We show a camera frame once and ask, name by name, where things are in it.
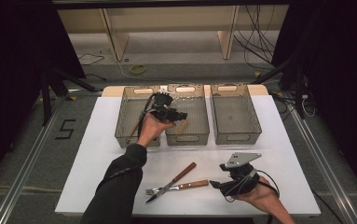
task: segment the hand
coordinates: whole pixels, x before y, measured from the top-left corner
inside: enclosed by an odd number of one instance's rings
[[[260,176],[259,181],[269,184],[263,176]],[[250,203],[255,208],[271,214],[281,223],[295,223],[295,221],[280,202],[275,191],[263,185],[257,184],[251,192],[235,195],[232,196],[232,198]]]
[[[144,117],[143,128],[137,144],[149,147],[153,139],[157,138],[164,130],[174,127],[173,122],[160,122],[153,115],[147,113]]]

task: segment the wooden desk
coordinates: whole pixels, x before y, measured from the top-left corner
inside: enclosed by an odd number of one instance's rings
[[[271,175],[277,182],[281,201],[294,216],[317,216],[321,212],[311,193],[309,184],[298,163],[294,149],[284,130],[280,115],[271,96],[265,95],[262,85],[250,87],[262,133],[252,146],[218,146],[214,142],[213,128],[207,146],[169,147],[164,133],[160,147],[149,147],[144,178],[135,196],[133,215],[136,217],[255,217],[265,214],[248,203],[228,203],[219,190],[211,186],[184,191],[168,192],[154,203],[145,189],[164,186],[181,170],[194,161],[197,167],[179,183],[201,179],[227,182],[231,179],[219,164],[227,162],[234,152],[260,153],[262,157],[251,165]],[[94,106],[87,130],[82,139],[56,207],[56,212],[67,216],[82,215],[94,191],[103,179],[111,160],[125,151],[114,137],[123,87],[108,87]],[[212,115],[209,97],[206,99],[209,122]]]

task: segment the black tape marking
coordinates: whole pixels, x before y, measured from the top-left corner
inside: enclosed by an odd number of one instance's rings
[[[70,139],[71,135],[74,132],[74,129],[64,129],[65,122],[74,122],[76,119],[65,119],[62,122],[62,126],[60,127],[60,132],[69,132],[68,137],[56,137],[55,140],[65,140],[65,139]]]

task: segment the utensil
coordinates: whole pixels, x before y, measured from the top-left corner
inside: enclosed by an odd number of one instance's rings
[[[193,189],[193,188],[204,187],[204,186],[208,186],[208,180],[200,180],[200,181],[195,181],[195,182],[172,186],[172,187],[169,187],[167,189],[167,191],[180,190],[180,189]],[[145,191],[145,193],[147,195],[154,195],[154,194],[158,193],[161,189],[163,189],[163,188],[147,189]]]
[[[194,162],[190,163],[190,165],[188,165],[184,171],[182,171],[178,176],[176,176],[172,182],[168,183],[166,186],[164,186],[164,188],[160,189],[158,191],[158,193],[154,194],[148,201],[146,201],[146,203],[151,203],[153,202],[155,199],[160,198],[161,195],[163,195],[174,183],[178,182],[178,180],[180,180],[184,175],[186,175],[187,173],[189,173],[189,171],[191,171],[193,168],[196,167],[196,164]]]

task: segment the floor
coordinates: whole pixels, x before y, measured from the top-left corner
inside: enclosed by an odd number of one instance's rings
[[[251,33],[236,32],[235,36],[245,45],[243,38],[250,38]],[[268,31],[266,37],[275,44],[278,32]],[[234,41],[230,59],[222,59],[216,32],[131,34],[119,64],[113,60],[106,35],[70,35],[70,38],[88,75],[86,81],[98,88],[187,81],[203,84],[251,82],[256,75],[264,75],[271,68],[264,60],[244,50],[238,40]],[[251,41],[255,45],[259,43],[259,39]],[[251,48],[261,56],[271,58],[268,52]],[[129,70],[133,64],[144,64],[145,73],[131,74]],[[279,77],[264,83],[269,92],[279,93]],[[0,220],[3,219],[4,223],[79,222],[80,217],[64,217],[56,214],[54,208],[100,93],[84,91],[70,82],[66,82],[66,86],[70,89],[70,97],[56,98],[52,102],[53,122],[42,126],[42,102],[36,101],[20,136],[12,144],[12,151],[1,162]],[[290,97],[292,93],[287,91],[283,94]],[[317,113],[312,116],[314,108],[309,106],[303,121],[295,118],[296,113],[290,104],[281,100],[275,100],[275,104],[310,187],[330,205],[343,223],[357,223],[357,179],[344,156],[338,152],[338,145],[324,125],[322,116]],[[72,129],[72,134],[61,132],[62,125],[65,129]],[[308,139],[304,133],[313,137]],[[329,168],[322,168],[324,163],[316,159],[320,153]],[[342,204],[340,199],[349,203]],[[320,216],[295,217],[296,222],[339,223],[325,203],[320,199],[317,203],[322,210]],[[239,219],[228,222],[242,223]],[[256,224],[266,222],[267,217],[254,218]]]

